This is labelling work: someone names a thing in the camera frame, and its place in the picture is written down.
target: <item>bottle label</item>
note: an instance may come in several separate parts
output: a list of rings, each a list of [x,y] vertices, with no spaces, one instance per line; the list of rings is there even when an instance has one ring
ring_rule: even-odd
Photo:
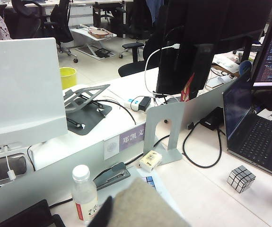
[[[91,202],[85,204],[76,203],[78,218],[82,221],[90,221],[98,210],[98,199],[95,197]]]

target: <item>white cabinet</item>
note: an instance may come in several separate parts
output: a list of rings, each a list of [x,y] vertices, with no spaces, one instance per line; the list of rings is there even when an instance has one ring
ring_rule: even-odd
[[[54,7],[45,7],[45,13],[50,15]],[[93,25],[93,7],[89,5],[71,5],[69,27],[77,27],[78,24]]]

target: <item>white monitor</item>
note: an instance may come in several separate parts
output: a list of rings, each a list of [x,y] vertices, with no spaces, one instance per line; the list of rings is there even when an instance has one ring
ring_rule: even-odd
[[[67,133],[54,38],[0,41],[0,147]]]

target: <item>silver rubik's cube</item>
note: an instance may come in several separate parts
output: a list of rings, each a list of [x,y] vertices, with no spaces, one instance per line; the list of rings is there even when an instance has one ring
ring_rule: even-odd
[[[239,166],[230,172],[227,183],[229,183],[238,193],[241,193],[248,189],[254,180],[255,175],[244,166]]]

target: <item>laptop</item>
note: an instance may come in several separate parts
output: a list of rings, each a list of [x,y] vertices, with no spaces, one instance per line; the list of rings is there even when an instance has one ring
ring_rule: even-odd
[[[254,114],[252,85],[248,70],[223,92],[228,150],[272,173],[272,121]]]

